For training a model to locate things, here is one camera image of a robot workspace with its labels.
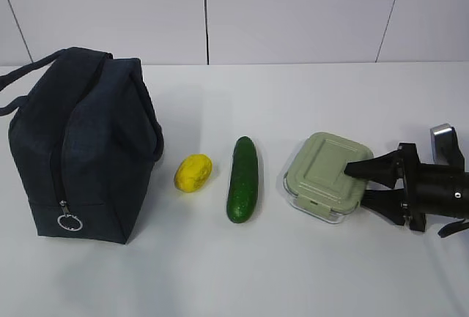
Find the metal ring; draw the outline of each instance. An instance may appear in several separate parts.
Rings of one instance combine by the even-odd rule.
[[[74,220],[76,220],[78,222],[78,228],[71,228],[71,227],[67,227],[66,225],[62,224],[60,222],[60,220],[62,218],[73,218]],[[57,217],[57,223],[63,228],[65,229],[66,231],[80,231],[82,228],[83,228],[83,223],[80,221],[80,219],[78,217],[76,217],[75,215],[61,215],[61,216],[58,216]]]

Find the green lid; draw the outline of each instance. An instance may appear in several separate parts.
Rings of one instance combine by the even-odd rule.
[[[331,212],[347,215],[360,203],[366,181],[344,174],[348,162],[373,158],[366,146],[329,133],[313,134],[285,174],[292,205],[329,222]]]

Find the cucumber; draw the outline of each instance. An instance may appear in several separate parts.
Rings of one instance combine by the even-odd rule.
[[[233,223],[244,223],[254,212],[259,188],[256,147],[247,136],[234,146],[232,177],[229,182],[226,214]]]

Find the white wall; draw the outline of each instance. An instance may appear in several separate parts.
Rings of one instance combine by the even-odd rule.
[[[214,64],[368,62],[393,0],[207,0]]]
[[[28,61],[28,53],[8,1],[0,0],[0,65],[13,66]]]
[[[147,64],[206,63],[204,0],[11,2],[34,60],[77,45]]]
[[[207,62],[204,0],[11,2],[33,59],[78,45],[146,64]],[[207,0],[210,63],[469,60],[468,2]],[[28,61],[0,0],[0,65]]]
[[[379,61],[468,61],[469,0],[396,0]]]

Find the lemon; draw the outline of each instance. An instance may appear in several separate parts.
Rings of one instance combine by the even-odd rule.
[[[192,154],[179,166],[174,175],[174,185],[179,190],[192,193],[200,189],[212,173],[212,161],[204,154]]]

